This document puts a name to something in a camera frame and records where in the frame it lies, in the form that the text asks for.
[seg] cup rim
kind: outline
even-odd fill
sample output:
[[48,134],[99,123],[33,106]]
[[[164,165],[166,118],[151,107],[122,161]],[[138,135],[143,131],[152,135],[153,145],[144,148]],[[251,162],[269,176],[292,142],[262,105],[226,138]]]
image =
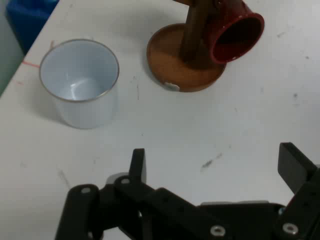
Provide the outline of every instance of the cup rim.
[[[114,56],[114,59],[116,61],[116,65],[117,65],[117,74],[116,74],[116,77],[115,77],[115,81],[114,83],[112,84],[112,86],[105,90],[103,93],[101,93],[100,95],[97,95],[95,97],[92,97],[92,98],[88,98],[88,99],[83,99],[83,100],[73,100],[73,99],[67,99],[67,98],[64,98],[64,97],[60,97],[56,94],[54,94],[53,92],[51,92],[45,85],[42,77],[41,77],[41,69],[42,69],[42,66],[43,66],[43,63],[45,61],[45,59],[47,58],[47,56],[55,49],[59,48],[59,47],[62,47],[63,45],[65,44],[69,44],[71,42],[78,42],[78,41],[83,41],[83,42],[91,42],[91,43],[94,43],[94,44],[98,44],[98,45],[101,45],[102,47],[104,47],[106,50],[110,51],[110,53]],[[63,41],[61,43],[59,43],[58,45],[52,47],[42,58],[41,60],[41,63],[40,63],[40,67],[39,67],[39,78],[40,78],[40,82],[42,84],[42,86],[44,87],[44,89],[53,97],[61,100],[61,101],[64,101],[64,102],[69,102],[69,103],[85,103],[85,102],[91,102],[91,101],[94,101],[102,96],[104,96],[105,94],[107,94],[109,91],[112,90],[112,88],[116,85],[117,81],[118,81],[118,78],[119,78],[119,74],[120,74],[120,67],[119,67],[119,61],[117,59],[117,56],[115,55],[115,53],[109,48],[107,47],[106,45],[104,45],[103,43],[101,42],[98,42],[98,41],[95,41],[95,40],[91,40],[91,39],[85,39],[85,38],[76,38],[76,39],[71,39],[71,40],[67,40],[67,41]]]

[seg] red mug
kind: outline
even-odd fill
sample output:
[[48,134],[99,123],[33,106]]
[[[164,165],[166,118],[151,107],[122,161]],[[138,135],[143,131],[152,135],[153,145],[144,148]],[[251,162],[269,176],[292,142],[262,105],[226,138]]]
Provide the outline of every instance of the red mug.
[[264,18],[250,10],[242,0],[217,0],[218,14],[203,34],[213,62],[226,64],[247,53],[260,39]]

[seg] wooden base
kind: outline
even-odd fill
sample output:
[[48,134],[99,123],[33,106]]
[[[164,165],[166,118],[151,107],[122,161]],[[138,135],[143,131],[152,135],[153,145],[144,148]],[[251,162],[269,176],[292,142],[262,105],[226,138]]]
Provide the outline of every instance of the wooden base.
[[157,31],[147,46],[147,60],[153,75],[167,87],[180,92],[196,92],[213,84],[224,72],[225,64],[213,63],[201,43],[190,62],[179,57],[185,24],[173,24]]

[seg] screw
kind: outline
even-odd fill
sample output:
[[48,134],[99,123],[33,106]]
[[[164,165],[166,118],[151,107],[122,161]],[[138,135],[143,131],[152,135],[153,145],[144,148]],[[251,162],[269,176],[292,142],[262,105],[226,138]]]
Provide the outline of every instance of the screw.
[[91,189],[89,187],[85,187],[85,188],[82,188],[81,189],[81,193],[82,194],[87,194],[87,193],[90,193]]
[[210,229],[210,233],[215,237],[224,237],[226,235],[226,229],[220,225],[214,225]]
[[286,208],[285,208],[284,206],[281,207],[281,208],[279,208],[278,214],[279,214],[279,215],[282,215],[282,214],[284,213],[285,209],[286,209]]
[[128,178],[124,178],[124,179],[121,180],[121,183],[122,184],[129,184],[130,180]]
[[293,223],[285,223],[282,226],[282,229],[285,233],[290,235],[297,235],[299,232],[299,228]]

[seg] table surface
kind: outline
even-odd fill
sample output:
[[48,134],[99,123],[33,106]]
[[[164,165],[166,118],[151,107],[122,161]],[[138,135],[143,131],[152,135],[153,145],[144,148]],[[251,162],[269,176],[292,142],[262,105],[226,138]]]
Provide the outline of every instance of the table surface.
[[[162,88],[146,62],[155,31],[186,19],[171,0],[62,0],[0,98],[0,239],[54,239],[70,187],[102,188],[145,148],[147,183],[195,205],[293,194],[277,173],[281,142],[317,162],[320,2],[247,0],[266,27],[258,44],[195,93]],[[93,38],[116,54],[119,107],[109,124],[65,125],[37,65],[50,46]],[[119,231],[109,239],[125,239]]]

